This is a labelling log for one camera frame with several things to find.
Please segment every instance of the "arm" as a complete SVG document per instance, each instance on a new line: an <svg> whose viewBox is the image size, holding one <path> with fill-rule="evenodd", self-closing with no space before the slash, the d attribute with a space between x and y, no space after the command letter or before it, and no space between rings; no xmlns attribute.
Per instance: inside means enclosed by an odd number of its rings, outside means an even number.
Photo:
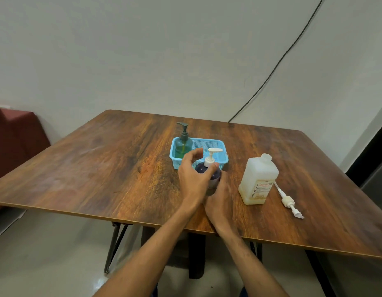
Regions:
<svg viewBox="0 0 382 297"><path fill-rule="evenodd" d="M232 194L228 174L222 171L216 192L204 203L206 214L227 246L249 297L288 297L281 285L246 246L232 219Z"/></svg>
<svg viewBox="0 0 382 297"><path fill-rule="evenodd" d="M175 214L110 278L94 297L149 297L157 285L177 239L191 219L208 188L209 179L217 169L212 165L198 174L192 163L203 157L203 149L184 155L179 168L183 202Z"/></svg>

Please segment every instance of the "hand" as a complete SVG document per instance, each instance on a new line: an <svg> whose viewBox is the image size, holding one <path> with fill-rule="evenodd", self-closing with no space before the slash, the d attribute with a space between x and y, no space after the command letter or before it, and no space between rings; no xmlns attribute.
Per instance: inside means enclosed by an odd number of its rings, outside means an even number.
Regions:
<svg viewBox="0 0 382 297"><path fill-rule="evenodd" d="M180 190L183 195L183 205L194 211L202 203L208 189L209 180L218 168L218 163L212 164L203 174L198 173L192 167L197 159L203 157L203 148L191 150L184 155L179 167Z"/></svg>
<svg viewBox="0 0 382 297"><path fill-rule="evenodd" d="M232 192L228 184L228 173L221 171L221 180L215 193L204 202L205 211L219 236L237 232L232 219Z"/></svg>

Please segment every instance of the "green pump bottle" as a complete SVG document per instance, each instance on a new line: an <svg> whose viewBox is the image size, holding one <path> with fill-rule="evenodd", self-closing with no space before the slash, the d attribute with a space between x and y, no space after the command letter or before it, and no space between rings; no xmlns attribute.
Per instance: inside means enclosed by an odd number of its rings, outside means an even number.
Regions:
<svg viewBox="0 0 382 297"><path fill-rule="evenodd" d="M177 122L177 124L183 126L183 132L180 134L180 137L174 141L174 156L176 158L183 158L186 153L192 150L192 140L188 137L188 124L182 122Z"/></svg>

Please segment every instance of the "forearm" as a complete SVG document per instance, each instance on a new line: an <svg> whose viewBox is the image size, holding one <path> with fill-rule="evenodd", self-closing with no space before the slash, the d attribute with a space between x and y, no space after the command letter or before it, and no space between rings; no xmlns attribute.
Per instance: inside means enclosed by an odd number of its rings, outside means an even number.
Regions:
<svg viewBox="0 0 382 297"><path fill-rule="evenodd" d="M150 296L192 214L192 210L181 206L95 297Z"/></svg>
<svg viewBox="0 0 382 297"><path fill-rule="evenodd" d="M249 297L288 297L281 285L251 252L236 230L227 229L219 235L237 266Z"/></svg>

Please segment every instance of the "mesh basket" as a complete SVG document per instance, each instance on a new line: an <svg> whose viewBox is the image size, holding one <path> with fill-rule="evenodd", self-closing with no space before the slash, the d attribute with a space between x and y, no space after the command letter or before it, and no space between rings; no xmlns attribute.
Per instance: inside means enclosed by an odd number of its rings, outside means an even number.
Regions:
<svg viewBox="0 0 382 297"><path fill-rule="evenodd" d="M173 167L176 170L179 169L179 166L182 163L182 159L181 158L174 157L174 154L175 154L174 141L177 138L178 137L175 137L172 140L172 146L170 147L170 153L169 153L169 157L173 161ZM223 149L223 152L215 152L215 153L213 153L214 161L219 163L220 170L223 169L223 167L224 167L224 165L226 163L228 163L227 150L225 149L225 145L224 145L224 143L222 141L220 141L220 140L209 140L209 139L196 139L196 138L193 138L193 137L190 137L190 139L192 140L192 149L193 150L201 148L201 147L203 148L203 157L201 159L197 160L195 163L193 163L192 166L194 168L197 166L197 164L199 164L201 162L204 162L205 161L205 157L209 156L209 151L208 151L209 148L220 148L220 149Z"/></svg>

